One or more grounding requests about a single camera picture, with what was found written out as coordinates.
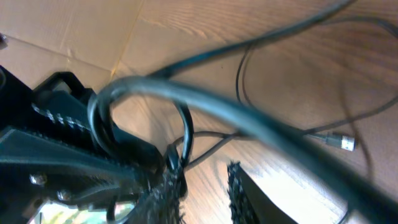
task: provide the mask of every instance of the wood grain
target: wood grain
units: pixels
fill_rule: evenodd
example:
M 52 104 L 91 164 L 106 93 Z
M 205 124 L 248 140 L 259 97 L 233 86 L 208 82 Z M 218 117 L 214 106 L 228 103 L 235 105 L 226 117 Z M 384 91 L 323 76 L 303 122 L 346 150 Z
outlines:
M 117 77 L 145 75 L 179 58 L 203 52 L 302 19 L 336 1 L 319 0 L 147 0 L 139 15 Z M 360 0 L 339 16 L 379 16 L 398 24 L 398 2 Z M 379 27 L 346 23 L 314 27 L 252 52 L 246 68 L 248 95 L 274 117 L 311 128 L 375 108 L 397 92 L 398 44 Z M 235 98 L 234 76 L 242 52 L 184 71 L 176 80 Z M 398 199 L 398 107 L 356 123 L 364 141 L 354 152 L 325 147 L 375 185 Z M 135 96 L 114 110 L 118 125 L 154 143 L 162 152 L 183 133 L 174 106 Z M 195 130 L 232 132 L 233 127 L 193 111 Z M 350 126 L 335 131 L 353 134 Z M 193 158 L 217 139 L 198 138 Z M 372 166 L 365 159 L 368 151 Z M 231 223 L 226 165 L 241 161 L 260 188 L 299 223 L 336 223 L 346 204 L 294 158 L 256 141 L 232 141 L 188 171 L 187 223 Z M 354 214 L 349 223 L 366 223 Z

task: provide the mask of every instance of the brown wood surface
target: brown wood surface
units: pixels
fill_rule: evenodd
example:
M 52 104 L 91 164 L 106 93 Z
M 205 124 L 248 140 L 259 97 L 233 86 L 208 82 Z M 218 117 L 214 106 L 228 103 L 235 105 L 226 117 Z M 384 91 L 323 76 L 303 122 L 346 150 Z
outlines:
M 114 78 L 145 75 L 178 58 L 247 39 L 295 22 L 332 0 L 146 0 Z M 378 16 L 398 24 L 398 2 L 359 0 L 337 17 Z M 254 50 L 246 65 L 246 89 L 253 103 L 299 128 L 311 128 L 389 101 L 398 86 L 398 43 L 372 24 L 314 27 L 300 35 Z M 184 71 L 176 80 L 235 98 L 234 78 L 243 53 Z M 233 128 L 193 110 L 195 130 Z M 398 198 L 398 106 L 357 122 L 363 141 L 354 152 L 325 147 L 391 197 Z M 180 117 L 164 100 L 135 96 L 114 110 L 125 130 L 154 143 L 162 152 L 183 133 Z M 335 131 L 354 134 L 346 125 Z M 195 139 L 199 156 L 218 139 Z M 226 165 L 243 168 L 283 211 L 299 223 L 337 223 L 346 204 L 294 158 L 256 141 L 232 141 L 186 172 L 187 223 L 231 223 Z M 366 223 L 355 213 L 349 223 Z

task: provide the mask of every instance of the cable connector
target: cable connector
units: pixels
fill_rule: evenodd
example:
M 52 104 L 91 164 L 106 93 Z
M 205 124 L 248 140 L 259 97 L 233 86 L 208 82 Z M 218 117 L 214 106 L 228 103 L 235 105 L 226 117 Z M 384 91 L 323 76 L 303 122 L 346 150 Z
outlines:
M 355 149 L 355 138 L 335 133 L 328 134 L 325 137 L 325 143 L 329 146 L 338 147 L 351 152 Z

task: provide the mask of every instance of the wooden surface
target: wooden surface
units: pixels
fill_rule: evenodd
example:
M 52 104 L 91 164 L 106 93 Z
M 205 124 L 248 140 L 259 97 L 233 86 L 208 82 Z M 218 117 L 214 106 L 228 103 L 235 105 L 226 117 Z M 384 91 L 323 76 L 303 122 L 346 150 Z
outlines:
M 146 0 L 114 78 L 145 75 L 178 58 L 294 22 L 333 2 Z M 398 24 L 397 11 L 394 0 L 360 0 L 337 17 L 379 16 Z M 397 41 L 371 24 L 314 27 L 254 50 L 246 67 L 246 88 L 260 109 L 298 128 L 311 128 L 389 101 L 398 86 L 397 52 Z M 242 55 L 228 54 L 187 70 L 176 80 L 234 98 L 234 78 Z M 196 131 L 233 131 L 208 115 L 192 113 Z M 394 106 L 355 123 L 363 141 L 354 152 L 325 147 L 395 199 L 397 113 L 398 106 Z M 120 127 L 162 152 L 183 133 L 176 109 L 164 100 L 135 96 L 115 108 L 113 116 Z M 335 131 L 354 134 L 350 125 Z M 192 158 L 217 141 L 195 139 Z M 299 223 L 336 223 L 345 212 L 344 200 L 294 158 L 256 141 L 232 141 L 186 172 L 189 193 L 182 211 L 187 223 L 231 223 L 226 192 L 226 165 L 231 160 L 241 161 L 260 188 Z M 349 223 L 366 222 L 354 214 Z

